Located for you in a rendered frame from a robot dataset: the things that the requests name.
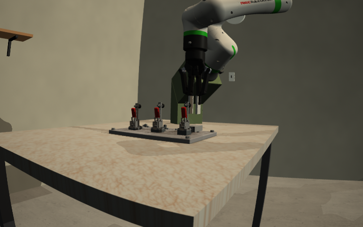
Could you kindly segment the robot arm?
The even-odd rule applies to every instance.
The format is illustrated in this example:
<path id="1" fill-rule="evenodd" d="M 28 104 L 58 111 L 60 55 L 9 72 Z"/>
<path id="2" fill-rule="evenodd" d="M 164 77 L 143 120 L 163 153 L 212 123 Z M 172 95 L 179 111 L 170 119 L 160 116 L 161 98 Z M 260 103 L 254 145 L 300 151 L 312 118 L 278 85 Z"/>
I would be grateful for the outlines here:
<path id="1" fill-rule="evenodd" d="M 287 12 L 292 0 L 202 0 L 182 14 L 183 50 L 205 52 L 205 64 L 212 69 L 209 81 L 237 54 L 236 43 L 221 28 L 231 18 L 251 14 Z"/>

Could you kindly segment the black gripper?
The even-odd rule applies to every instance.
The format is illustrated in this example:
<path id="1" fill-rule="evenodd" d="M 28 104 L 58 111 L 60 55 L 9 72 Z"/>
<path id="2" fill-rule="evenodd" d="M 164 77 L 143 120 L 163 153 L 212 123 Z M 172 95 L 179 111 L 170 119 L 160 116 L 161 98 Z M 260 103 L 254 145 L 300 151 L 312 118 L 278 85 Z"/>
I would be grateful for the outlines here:
<path id="1" fill-rule="evenodd" d="M 193 113 L 193 87 L 194 78 L 196 77 L 196 110 L 195 114 L 200 114 L 200 105 L 202 95 L 207 93 L 207 87 L 209 82 L 209 76 L 212 69 L 208 68 L 205 64 L 205 52 L 198 50 L 190 50 L 185 52 L 185 65 L 182 69 L 179 69 L 182 82 L 183 93 L 188 96 L 188 102 L 191 104 L 188 114 Z M 202 72 L 205 70 L 203 84 L 201 82 Z M 188 83 L 186 77 L 186 71 L 188 72 Z"/>

